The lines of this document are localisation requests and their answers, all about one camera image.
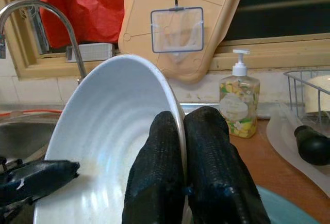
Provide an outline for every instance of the soap dispenser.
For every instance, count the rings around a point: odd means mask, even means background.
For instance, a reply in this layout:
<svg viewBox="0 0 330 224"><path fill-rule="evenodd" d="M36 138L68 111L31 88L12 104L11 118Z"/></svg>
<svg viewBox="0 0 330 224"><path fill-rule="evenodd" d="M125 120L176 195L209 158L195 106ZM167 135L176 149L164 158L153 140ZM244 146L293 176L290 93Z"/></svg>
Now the soap dispenser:
<svg viewBox="0 0 330 224"><path fill-rule="evenodd" d="M238 54L238 63L233 66L233 75L220 81L219 110L226 119L229 132L250 138L257 129L257 105L260 81L247 76L243 55L250 50L233 50Z"/></svg>

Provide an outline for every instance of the beige cutting board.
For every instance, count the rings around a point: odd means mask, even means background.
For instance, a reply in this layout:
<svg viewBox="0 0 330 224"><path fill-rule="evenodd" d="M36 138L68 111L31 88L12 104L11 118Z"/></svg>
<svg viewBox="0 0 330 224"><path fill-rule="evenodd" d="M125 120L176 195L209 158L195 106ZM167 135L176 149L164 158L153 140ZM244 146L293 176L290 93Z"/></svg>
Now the beige cutting board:
<svg viewBox="0 0 330 224"><path fill-rule="evenodd" d="M206 74L218 44L224 39L239 0L178 0L179 6L204 10L204 49L184 53L176 63L173 54L152 51L150 13L174 7L174 0L125 0L125 16L119 35L121 53L137 54L154 63L169 78L195 83Z"/></svg>

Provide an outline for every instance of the tiled backsplash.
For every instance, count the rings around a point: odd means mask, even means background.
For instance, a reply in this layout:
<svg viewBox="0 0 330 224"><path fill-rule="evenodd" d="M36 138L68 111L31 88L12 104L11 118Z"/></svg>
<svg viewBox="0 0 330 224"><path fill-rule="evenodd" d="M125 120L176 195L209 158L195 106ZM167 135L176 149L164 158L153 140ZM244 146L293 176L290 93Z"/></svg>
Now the tiled backsplash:
<svg viewBox="0 0 330 224"><path fill-rule="evenodd" d="M0 59L0 103L66 103L76 87L77 77L19 80L14 65ZM285 70L251 70L249 76L261 81L260 102L288 102L288 82ZM219 81L230 71L209 73L199 83L186 85L170 79L169 83L181 103L215 103L219 100Z"/></svg>

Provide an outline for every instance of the dish rack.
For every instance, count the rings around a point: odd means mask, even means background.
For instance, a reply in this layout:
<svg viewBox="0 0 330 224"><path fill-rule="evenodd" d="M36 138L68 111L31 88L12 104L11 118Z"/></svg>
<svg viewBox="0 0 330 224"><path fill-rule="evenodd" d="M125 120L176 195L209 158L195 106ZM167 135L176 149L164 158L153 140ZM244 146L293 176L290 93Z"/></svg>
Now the dish rack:
<svg viewBox="0 0 330 224"><path fill-rule="evenodd" d="M330 95L330 91L309 82L310 79L317 76L329 75L330 77L330 69L289 71L284 73L284 75L288 77L291 110L295 110L296 116L304 125L309 125L324 135L330 135L330 112L322 110L322 105L324 103L321 101L321 94ZM318 111L316 113L306 112L306 86L313 87L317 90Z"/></svg>

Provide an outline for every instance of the blue plate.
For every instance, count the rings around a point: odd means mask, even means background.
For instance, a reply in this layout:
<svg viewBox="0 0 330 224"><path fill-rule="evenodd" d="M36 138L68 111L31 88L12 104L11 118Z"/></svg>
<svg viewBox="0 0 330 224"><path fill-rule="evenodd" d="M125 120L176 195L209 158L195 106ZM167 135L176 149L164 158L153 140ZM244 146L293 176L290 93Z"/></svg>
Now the blue plate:
<svg viewBox="0 0 330 224"><path fill-rule="evenodd" d="M319 224L314 218L283 197L261 186L257 186L257 188L271 223Z"/></svg>

